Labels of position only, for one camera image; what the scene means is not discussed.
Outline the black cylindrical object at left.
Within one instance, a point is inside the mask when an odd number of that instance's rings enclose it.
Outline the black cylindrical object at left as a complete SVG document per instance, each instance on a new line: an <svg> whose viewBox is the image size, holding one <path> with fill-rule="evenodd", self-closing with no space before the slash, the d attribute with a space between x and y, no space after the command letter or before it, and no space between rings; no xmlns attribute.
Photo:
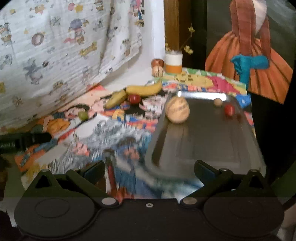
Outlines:
<svg viewBox="0 0 296 241"><path fill-rule="evenodd" d="M37 144L47 143L52 139L50 133L10 133L1 135L1 154L25 151Z"/></svg>

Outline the small red tomato on tray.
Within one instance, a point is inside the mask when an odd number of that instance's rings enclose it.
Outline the small red tomato on tray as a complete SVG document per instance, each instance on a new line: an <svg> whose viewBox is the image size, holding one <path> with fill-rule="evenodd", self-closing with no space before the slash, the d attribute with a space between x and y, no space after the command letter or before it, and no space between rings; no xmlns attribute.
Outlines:
<svg viewBox="0 0 296 241"><path fill-rule="evenodd" d="M228 117L232 117L235 114L235 108L232 104L226 104L224 106L224 113Z"/></svg>

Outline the small green fruit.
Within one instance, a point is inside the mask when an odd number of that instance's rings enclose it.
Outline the small green fruit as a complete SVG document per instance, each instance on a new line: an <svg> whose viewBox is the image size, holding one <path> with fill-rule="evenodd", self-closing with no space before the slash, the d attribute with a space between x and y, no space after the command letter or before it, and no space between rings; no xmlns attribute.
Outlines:
<svg viewBox="0 0 296 241"><path fill-rule="evenodd" d="M86 121L89 119L89 115L88 115L88 112L87 111L80 111L78 113L78 117L81 121Z"/></svg>

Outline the colourful cartoon table cloth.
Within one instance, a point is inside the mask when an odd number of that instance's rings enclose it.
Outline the colourful cartoon table cloth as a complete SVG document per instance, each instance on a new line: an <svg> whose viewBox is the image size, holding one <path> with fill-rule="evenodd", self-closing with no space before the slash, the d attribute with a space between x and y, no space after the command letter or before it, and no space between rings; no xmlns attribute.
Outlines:
<svg viewBox="0 0 296 241"><path fill-rule="evenodd" d="M36 132L46 128L53 138L15 156L23 187L28 188L42 169L64 174L72 168L84 168L101 160L106 171L97 185L118 200L180 199L200 188L202 184L195 178L156 177L144 163L167 97L178 90L230 94L245 110L248 121L253 121L251 98L245 86L213 72L185 68L181 74L165 74L158 94L143 98L137 105L125 101L109 110L104 104L110 95L97 87L74 101L69 109L55 112L48 123L40 119L34 126ZM80 111L87 111L89 119L81 121Z"/></svg>

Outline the red apple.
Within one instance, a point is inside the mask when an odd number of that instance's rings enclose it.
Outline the red apple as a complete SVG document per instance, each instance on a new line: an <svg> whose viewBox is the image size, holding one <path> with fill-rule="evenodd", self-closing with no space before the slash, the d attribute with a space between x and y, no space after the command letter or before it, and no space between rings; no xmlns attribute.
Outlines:
<svg viewBox="0 0 296 241"><path fill-rule="evenodd" d="M154 68L155 66L161 66L164 67L164 61L163 59L155 58L151 61L151 67Z"/></svg>

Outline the red tomato by bananas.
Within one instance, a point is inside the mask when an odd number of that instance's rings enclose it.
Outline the red tomato by bananas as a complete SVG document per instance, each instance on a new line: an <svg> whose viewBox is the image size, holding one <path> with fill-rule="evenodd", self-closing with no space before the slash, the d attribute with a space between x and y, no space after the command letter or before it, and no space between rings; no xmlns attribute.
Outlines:
<svg viewBox="0 0 296 241"><path fill-rule="evenodd" d="M131 105L137 105L140 103L141 101L141 96L140 95L137 95L137 94L130 94L128 96L128 102L131 104Z"/></svg>

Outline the painting of orange dress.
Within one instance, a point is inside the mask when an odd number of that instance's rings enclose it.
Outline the painting of orange dress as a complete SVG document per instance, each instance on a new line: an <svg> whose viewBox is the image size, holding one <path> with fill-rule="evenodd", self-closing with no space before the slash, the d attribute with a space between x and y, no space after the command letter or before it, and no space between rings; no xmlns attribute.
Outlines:
<svg viewBox="0 0 296 241"><path fill-rule="evenodd" d="M288 1L208 1L205 69L284 103L293 75L295 8Z"/></svg>

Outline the large tan round fruit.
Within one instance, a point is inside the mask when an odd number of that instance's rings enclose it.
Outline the large tan round fruit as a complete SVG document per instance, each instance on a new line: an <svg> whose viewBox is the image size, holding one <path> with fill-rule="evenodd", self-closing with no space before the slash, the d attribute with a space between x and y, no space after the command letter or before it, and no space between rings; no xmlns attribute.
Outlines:
<svg viewBox="0 0 296 241"><path fill-rule="evenodd" d="M172 123L184 123L189 115L189 104L184 97L173 96L165 106L166 117Z"/></svg>

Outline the small tan round fruit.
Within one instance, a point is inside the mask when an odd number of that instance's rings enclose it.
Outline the small tan round fruit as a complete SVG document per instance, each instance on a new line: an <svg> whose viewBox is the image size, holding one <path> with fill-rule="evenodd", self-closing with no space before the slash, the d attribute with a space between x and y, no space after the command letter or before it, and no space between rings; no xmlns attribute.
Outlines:
<svg viewBox="0 0 296 241"><path fill-rule="evenodd" d="M216 99L214 99L213 104L216 107L221 107L223 105L223 101L220 98L216 98Z"/></svg>

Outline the silver metal tray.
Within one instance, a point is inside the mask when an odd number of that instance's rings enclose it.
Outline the silver metal tray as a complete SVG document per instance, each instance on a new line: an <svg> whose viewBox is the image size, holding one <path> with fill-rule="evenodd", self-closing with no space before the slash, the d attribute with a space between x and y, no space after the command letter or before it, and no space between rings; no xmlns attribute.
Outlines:
<svg viewBox="0 0 296 241"><path fill-rule="evenodd" d="M168 95L184 97L190 115L181 124L170 122L162 113L145 154L144 163L160 178L195 178L194 164L202 160L210 166L227 168L235 174L257 169L266 174L266 165L252 128L235 97L224 93L177 91ZM214 99L223 101L221 107ZM228 117L224 106L232 104L235 114Z"/></svg>

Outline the white cartoon print hanging cloth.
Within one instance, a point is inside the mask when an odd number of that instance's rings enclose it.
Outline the white cartoon print hanging cloth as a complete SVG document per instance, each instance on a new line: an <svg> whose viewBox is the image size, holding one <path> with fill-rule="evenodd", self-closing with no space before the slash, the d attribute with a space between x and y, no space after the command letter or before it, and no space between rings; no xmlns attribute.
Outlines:
<svg viewBox="0 0 296 241"><path fill-rule="evenodd" d="M8 1L1 9L1 133L62 107L135 57L142 1Z"/></svg>

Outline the tan speckled round fruit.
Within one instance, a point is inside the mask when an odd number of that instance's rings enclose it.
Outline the tan speckled round fruit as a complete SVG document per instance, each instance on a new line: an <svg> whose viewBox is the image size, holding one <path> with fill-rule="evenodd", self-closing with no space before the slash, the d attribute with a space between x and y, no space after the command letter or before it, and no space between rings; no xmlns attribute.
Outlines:
<svg viewBox="0 0 296 241"><path fill-rule="evenodd" d="M153 77L162 77L164 74L164 69L162 66L154 66L152 68L152 76Z"/></svg>

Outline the dried yellow flower twigs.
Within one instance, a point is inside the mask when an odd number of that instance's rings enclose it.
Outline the dried yellow flower twigs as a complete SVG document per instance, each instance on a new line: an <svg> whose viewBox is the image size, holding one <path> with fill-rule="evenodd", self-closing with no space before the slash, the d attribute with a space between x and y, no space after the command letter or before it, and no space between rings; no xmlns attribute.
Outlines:
<svg viewBox="0 0 296 241"><path fill-rule="evenodd" d="M189 37L187 37L187 39L184 41L184 43L177 50L171 49L170 46L168 45L167 41L165 40L165 51L169 52L169 53L178 53L178 52L184 51L185 53L192 55L194 53L194 51L192 50L192 48L190 47L190 44L189 44L189 40L191 40L193 34L195 33L195 29L193 28L192 24L190 27L188 27L188 31L190 33Z"/></svg>

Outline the white orange glass jar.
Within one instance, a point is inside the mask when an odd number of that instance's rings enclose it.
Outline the white orange glass jar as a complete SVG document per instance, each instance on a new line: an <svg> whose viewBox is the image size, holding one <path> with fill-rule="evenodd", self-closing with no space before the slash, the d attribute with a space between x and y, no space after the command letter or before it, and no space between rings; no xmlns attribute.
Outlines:
<svg viewBox="0 0 296 241"><path fill-rule="evenodd" d="M165 72L169 74L181 74L183 54L181 51L166 51Z"/></svg>

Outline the brown wooden post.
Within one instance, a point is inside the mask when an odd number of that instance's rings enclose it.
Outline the brown wooden post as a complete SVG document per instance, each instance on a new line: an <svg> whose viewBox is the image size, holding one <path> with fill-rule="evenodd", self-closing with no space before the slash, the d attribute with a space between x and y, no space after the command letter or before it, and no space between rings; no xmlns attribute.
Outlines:
<svg viewBox="0 0 296 241"><path fill-rule="evenodd" d="M191 1L164 0L164 18L166 47L181 50L191 35Z"/></svg>

